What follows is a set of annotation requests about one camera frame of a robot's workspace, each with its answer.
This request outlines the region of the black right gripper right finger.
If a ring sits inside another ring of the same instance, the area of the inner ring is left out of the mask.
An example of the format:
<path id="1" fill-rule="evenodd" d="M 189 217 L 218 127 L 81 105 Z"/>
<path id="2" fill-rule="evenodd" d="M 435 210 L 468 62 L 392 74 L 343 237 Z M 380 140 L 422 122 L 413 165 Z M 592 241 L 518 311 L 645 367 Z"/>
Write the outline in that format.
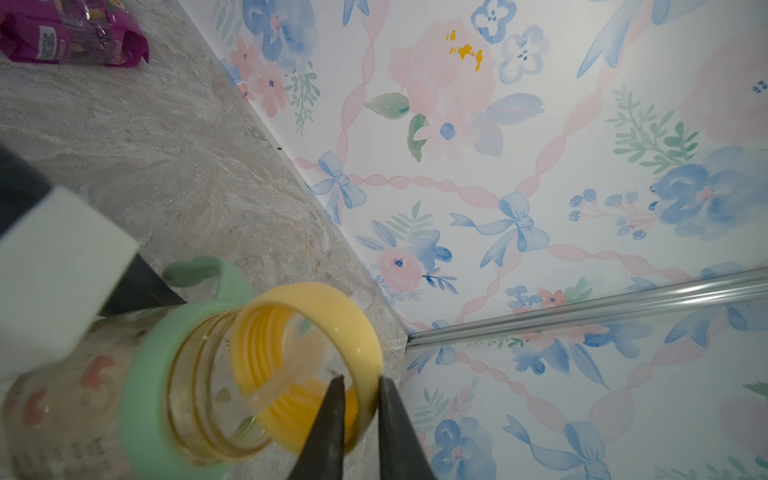
<path id="1" fill-rule="evenodd" d="M 394 381 L 379 379 L 379 471 L 381 480 L 435 480 Z"/>

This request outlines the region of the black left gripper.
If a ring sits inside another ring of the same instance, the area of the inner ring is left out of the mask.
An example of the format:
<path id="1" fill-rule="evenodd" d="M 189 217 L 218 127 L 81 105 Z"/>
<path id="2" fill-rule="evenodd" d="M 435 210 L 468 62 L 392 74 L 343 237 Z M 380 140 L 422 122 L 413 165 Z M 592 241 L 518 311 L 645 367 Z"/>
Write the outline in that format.
<path id="1" fill-rule="evenodd" d="M 42 173 L 4 146 L 1 147 L 0 170 L 0 233 L 4 235 L 48 195 L 52 185 Z M 185 303 L 137 254 L 98 315 L 109 317 Z"/>

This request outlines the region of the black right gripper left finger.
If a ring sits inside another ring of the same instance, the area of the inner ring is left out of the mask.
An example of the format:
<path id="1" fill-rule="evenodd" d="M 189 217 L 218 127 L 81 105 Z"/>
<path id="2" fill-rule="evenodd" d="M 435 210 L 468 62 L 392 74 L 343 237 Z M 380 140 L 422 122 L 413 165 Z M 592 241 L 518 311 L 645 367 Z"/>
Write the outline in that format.
<path id="1" fill-rule="evenodd" d="M 288 480 L 341 480 L 345 451 L 344 377 L 334 377 Z"/>

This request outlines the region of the yellow screw collar with straw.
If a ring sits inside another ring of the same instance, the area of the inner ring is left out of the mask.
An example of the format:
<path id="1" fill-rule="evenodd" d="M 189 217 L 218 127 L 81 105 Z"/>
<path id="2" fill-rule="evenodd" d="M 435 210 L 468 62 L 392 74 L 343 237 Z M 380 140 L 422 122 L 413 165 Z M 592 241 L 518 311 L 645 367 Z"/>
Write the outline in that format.
<path id="1" fill-rule="evenodd" d="M 347 295 L 303 282 L 275 287 L 236 312 L 229 355 L 243 408 L 285 450 L 301 452 L 335 378 L 342 380 L 344 451 L 364 437 L 383 372 L 371 305 L 362 289 Z"/>

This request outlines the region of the amber baby bottle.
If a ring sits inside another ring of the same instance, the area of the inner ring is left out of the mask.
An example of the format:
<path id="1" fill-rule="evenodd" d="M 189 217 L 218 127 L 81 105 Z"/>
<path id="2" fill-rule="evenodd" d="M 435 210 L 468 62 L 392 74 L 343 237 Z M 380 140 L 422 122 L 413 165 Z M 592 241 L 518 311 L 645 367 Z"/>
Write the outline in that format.
<path id="1" fill-rule="evenodd" d="M 220 479 L 271 439 L 229 358 L 236 311 L 163 307 L 95 322 L 21 375 L 1 409 L 5 479 Z"/>

